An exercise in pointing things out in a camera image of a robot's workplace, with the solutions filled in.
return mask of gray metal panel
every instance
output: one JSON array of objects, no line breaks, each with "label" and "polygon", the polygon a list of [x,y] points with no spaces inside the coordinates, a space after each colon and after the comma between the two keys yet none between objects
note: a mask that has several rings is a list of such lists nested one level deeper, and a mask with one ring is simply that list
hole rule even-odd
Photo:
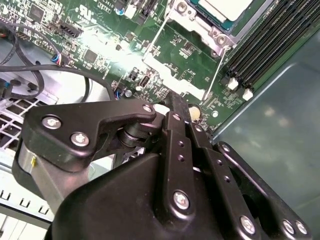
[{"label": "gray metal panel", "polygon": [[320,239],[320,32],[214,138],[229,143]]}]

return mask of white connector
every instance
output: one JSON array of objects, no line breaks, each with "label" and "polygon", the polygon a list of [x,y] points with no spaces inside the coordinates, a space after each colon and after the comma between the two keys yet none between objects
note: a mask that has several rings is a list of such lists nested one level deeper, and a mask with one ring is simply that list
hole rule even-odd
[{"label": "white connector", "polygon": [[133,5],[133,4],[130,4],[130,5],[126,8],[126,10],[125,10],[125,12],[124,12],[124,15],[125,15],[128,19],[132,19],[132,18],[134,17],[134,15],[135,15],[136,11],[137,11],[137,7],[136,7],[135,5]]},{"label": "white connector", "polygon": [[246,89],[244,91],[244,94],[242,95],[242,98],[246,101],[249,101],[254,96],[254,93],[250,89]]},{"label": "white connector", "polygon": [[230,90],[235,90],[239,85],[239,82],[234,77],[230,78],[229,83],[227,84],[227,88]]}]

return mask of ventilation grille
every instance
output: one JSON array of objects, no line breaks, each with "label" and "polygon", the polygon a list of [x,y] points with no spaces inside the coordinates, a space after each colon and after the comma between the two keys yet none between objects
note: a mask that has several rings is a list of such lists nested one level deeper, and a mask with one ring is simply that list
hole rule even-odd
[{"label": "ventilation grille", "polygon": [[16,151],[26,112],[46,103],[34,98],[30,100],[2,100],[0,102],[0,149]]}]

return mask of green circuit board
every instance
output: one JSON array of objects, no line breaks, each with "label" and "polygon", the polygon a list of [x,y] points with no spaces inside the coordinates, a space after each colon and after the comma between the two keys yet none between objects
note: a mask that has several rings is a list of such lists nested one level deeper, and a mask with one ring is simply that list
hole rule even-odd
[{"label": "green circuit board", "polygon": [[[264,0],[254,1],[252,8],[243,17],[244,21],[248,21],[263,2]],[[167,0],[160,0],[143,25],[135,23],[134,18],[137,16],[128,19],[123,15],[118,15],[114,11],[115,2],[113,0],[0,0],[0,15],[10,22],[33,26],[45,33],[69,58],[70,66],[101,76],[114,89],[121,84],[124,86],[124,91],[132,91],[132,98],[140,98],[153,103],[164,99],[170,90],[162,84],[159,75],[142,62],[142,57],[164,20],[166,5]],[[262,14],[257,19],[257,23],[263,17]],[[54,18],[57,18],[56,22],[76,24],[83,30],[82,34],[77,38],[72,38],[57,33],[57,26],[53,24]],[[238,32],[239,26],[244,24],[243,21],[239,22],[238,27],[234,30]],[[318,28],[313,28],[300,38],[254,84],[254,89],[263,86],[268,77]],[[30,31],[24,30],[20,37],[53,53],[45,41]],[[186,31],[174,21],[164,26],[151,53],[171,70],[176,79],[185,79],[203,90],[209,88],[220,61],[219,58],[211,56],[211,49],[202,43],[196,33]],[[139,69],[140,74],[133,81],[128,79],[128,75],[134,68]],[[148,84],[142,90],[137,91],[138,82],[147,72],[151,73]],[[184,95],[188,103],[201,107],[202,120],[199,124],[206,130],[216,130],[245,102],[236,92],[229,91],[225,85],[220,83],[222,77],[223,74],[220,72],[213,85],[212,93],[206,100],[199,100],[188,93]]]}]

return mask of black ram slot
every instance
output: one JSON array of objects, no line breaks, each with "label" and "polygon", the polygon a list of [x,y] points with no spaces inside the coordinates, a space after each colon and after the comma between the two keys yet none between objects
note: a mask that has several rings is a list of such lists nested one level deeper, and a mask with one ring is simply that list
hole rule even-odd
[{"label": "black ram slot", "polygon": [[[316,23],[319,20],[320,20],[320,14],[318,14],[317,16],[315,15],[313,22]],[[298,38],[301,38],[309,30],[310,26],[311,26],[310,21],[306,22],[306,26],[301,28],[297,32]],[[252,80],[250,82],[246,82],[246,84],[248,84],[248,85],[255,84],[268,71],[268,69],[273,64],[275,64],[279,60],[279,58],[295,44],[295,42],[296,42],[296,39],[291,38],[290,41],[287,42],[287,44],[279,52],[276,52],[276,55],[274,55],[272,60],[268,61],[267,64],[264,65],[263,68],[258,72],[258,74],[253,75]]]},{"label": "black ram slot", "polygon": [[259,58],[257,58],[257,56],[256,58],[252,59],[252,61],[248,65],[252,66],[249,68],[247,67],[239,74],[243,79],[249,81],[252,74],[254,74],[271,57],[271,54],[273,54],[274,51],[278,50],[279,47],[284,43],[284,41],[288,40],[288,36],[291,36],[291,39],[297,40],[296,34],[294,34],[293,36],[292,34],[300,28],[304,21],[307,21],[307,18],[309,18],[307,16],[312,13],[312,9],[314,9],[314,6],[318,5],[315,1],[313,1],[312,3],[309,4],[309,7],[305,7],[300,15],[293,19],[290,24],[282,30],[284,32],[281,31],[279,33],[276,33],[275,38],[269,41],[269,46],[261,50],[260,54],[258,55]]},{"label": "black ram slot", "polygon": [[257,61],[257,59],[262,59],[260,57],[265,51],[270,52],[270,44],[272,43],[273,39],[276,38],[282,31],[284,31],[284,27],[290,21],[293,21],[294,17],[299,14],[300,8],[305,4],[304,1],[301,1],[298,6],[291,5],[287,11],[282,15],[282,17],[278,20],[278,22],[272,26],[269,31],[269,34],[265,36],[265,39],[261,40],[254,49],[249,50],[248,55],[241,61],[240,64],[236,67],[239,69],[238,74],[240,76],[243,75],[243,72],[246,71],[253,63]]},{"label": "black ram slot", "polygon": [[267,16],[263,20],[263,23],[261,23],[257,27],[255,32],[253,32],[252,35],[241,46],[238,47],[236,53],[231,57],[231,60],[228,64],[231,69],[235,68],[237,64],[241,62],[240,60],[246,56],[246,52],[248,51],[248,49],[254,47],[257,42],[259,42],[259,40],[268,33],[268,31],[274,24],[274,21],[279,17],[281,13],[283,13],[287,8],[290,7],[290,4],[292,2],[294,1],[284,0],[280,2],[278,6],[276,6],[275,9],[271,11],[269,16]]},{"label": "black ram slot", "polygon": [[[317,3],[310,3],[309,7],[312,8],[315,4]],[[254,50],[253,57],[250,59],[250,61],[246,62],[246,65],[239,66],[239,69],[241,69],[240,73],[238,73],[239,76],[242,76],[244,79],[249,80],[247,79],[248,74],[252,71],[255,71],[257,66],[261,65],[262,62],[264,62],[266,58],[270,56],[270,53],[272,53],[274,49],[278,48],[279,45],[282,44],[284,39],[301,24],[301,18],[311,13],[308,13],[308,10],[308,7],[304,7],[302,11],[298,11],[295,13],[295,15],[292,15],[290,19],[285,19],[285,21],[289,24],[281,25],[280,28],[278,28],[278,31],[274,31],[273,34],[271,34],[266,39],[266,42],[264,42],[261,48]]]}]

